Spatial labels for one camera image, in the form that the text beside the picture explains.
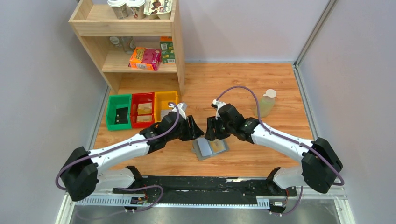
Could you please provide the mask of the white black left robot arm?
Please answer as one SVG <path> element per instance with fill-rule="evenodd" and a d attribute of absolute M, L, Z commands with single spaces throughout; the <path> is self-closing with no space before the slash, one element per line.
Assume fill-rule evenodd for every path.
<path fill-rule="evenodd" d="M 99 175 L 109 168 L 132 158 L 144 156 L 165 147 L 172 140 L 190 141 L 204 135 L 193 116 L 186 118 L 169 112 L 160 122 L 142 129 L 133 137 L 114 145 L 90 150 L 74 149 L 59 171 L 65 190 L 73 201 L 80 201 L 93 193 L 99 184 Z"/>

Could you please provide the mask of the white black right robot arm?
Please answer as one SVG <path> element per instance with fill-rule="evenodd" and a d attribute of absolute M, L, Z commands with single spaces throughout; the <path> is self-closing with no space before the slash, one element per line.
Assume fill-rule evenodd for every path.
<path fill-rule="evenodd" d="M 279 195 L 292 186 L 309 186 L 326 194 L 336 185 L 343 164 L 331 144 L 323 138 L 301 139 L 262 125 L 256 118 L 245 118 L 231 104 L 215 101 L 215 116 L 207 118 L 205 139 L 223 140 L 233 135 L 241 141 L 269 147 L 299 163 L 292 168 L 275 168 L 268 176 L 267 191 Z"/>

